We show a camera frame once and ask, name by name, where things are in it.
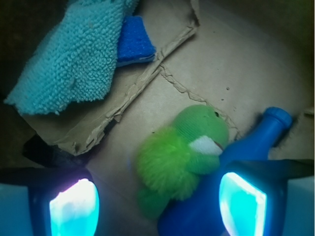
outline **fuzzy green fur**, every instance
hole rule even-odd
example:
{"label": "fuzzy green fur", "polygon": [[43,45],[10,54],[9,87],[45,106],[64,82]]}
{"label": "fuzzy green fur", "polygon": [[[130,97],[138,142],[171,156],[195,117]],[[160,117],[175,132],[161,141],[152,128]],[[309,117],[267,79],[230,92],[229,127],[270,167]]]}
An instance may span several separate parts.
{"label": "fuzzy green fur", "polygon": [[169,200],[185,200],[197,188],[200,175],[219,165],[217,155],[199,153],[189,144],[202,136],[222,147],[228,142],[228,128],[215,110],[205,105],[190,106],[180,112],[170,126],[152,134],[140,147],[137,172],[146,189],[138,203],[148,218],[157,218]]}

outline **blue plastic bottle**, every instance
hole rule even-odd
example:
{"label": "blue plastic bottle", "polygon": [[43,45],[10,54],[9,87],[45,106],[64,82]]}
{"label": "blue plastic bottle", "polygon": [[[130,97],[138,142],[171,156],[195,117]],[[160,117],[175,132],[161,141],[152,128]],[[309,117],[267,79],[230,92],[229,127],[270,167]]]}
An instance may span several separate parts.
{"label": "blue plastic bottle", "polygon": [[233,160],[267,160],[269,149],[291,124],[292,118],[286,111],[268,108],[250,135],[224,150],[220,156],[219,170],[205,176],[191,198],[169,206],[158,222],[159,235],[222,235],[225,228],[219,207],[219,186],[224,166]]}

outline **bottle neck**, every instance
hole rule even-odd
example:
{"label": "bottle neck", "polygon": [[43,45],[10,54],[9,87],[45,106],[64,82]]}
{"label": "bottle neck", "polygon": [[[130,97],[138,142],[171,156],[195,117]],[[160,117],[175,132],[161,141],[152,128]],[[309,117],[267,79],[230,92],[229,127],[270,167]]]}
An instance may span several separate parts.
{"label": "bottle neck", "polygon": [[265,116],[258,127],[248,136],[257,148],[271,148],[284,130],[284,125],[272,116]]}

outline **bottle cap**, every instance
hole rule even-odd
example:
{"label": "bottle cap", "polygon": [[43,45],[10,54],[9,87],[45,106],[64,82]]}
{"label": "bottle cap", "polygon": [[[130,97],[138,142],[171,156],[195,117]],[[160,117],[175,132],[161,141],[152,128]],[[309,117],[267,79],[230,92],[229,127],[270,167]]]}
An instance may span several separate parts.
{"label": "bottle cap", "polygon": [[285,110],[278,107],[269,107],[265,110],[264,116],[273,116],[281,121],[286,129],[289,129],[292,125],[292,117]]}

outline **floor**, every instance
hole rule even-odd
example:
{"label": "floor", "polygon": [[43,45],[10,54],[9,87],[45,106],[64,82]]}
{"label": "floor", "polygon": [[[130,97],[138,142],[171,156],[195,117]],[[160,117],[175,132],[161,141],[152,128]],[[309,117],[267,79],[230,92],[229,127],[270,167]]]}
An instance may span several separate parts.
{"label": "floor", "polygon": [[[91,153],[87,168],[101,202],[96,235],[158,235],[156,222],[145,219],[136,204],[141,188],[133,166],[136,150],[183,108],[200,104],[196,96],[229,116],[236,127],[231,139],[250,131],[269,106],[295,118],[314,106],[314,72],[310,74],[292,51],[212,1],[200,4],[197,36],[163,63],[162,73]],[[174,83],[185,89],[178,90]]]}

